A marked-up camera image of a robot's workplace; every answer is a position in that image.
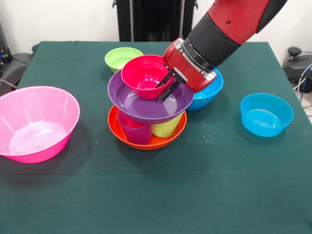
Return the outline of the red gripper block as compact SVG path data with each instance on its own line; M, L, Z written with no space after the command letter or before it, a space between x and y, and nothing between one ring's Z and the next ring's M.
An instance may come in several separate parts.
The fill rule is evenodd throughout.
M217 78L215 71L205 71L188 58L186 50L183 48L183 42L184 40L175 40L165 51L163 62L171 71L156 85L156 88L162 86L167 88L172 82L174 72L185 81L193 92L203 90ZM165 101L181 83L182 81L177 79L158 99Z

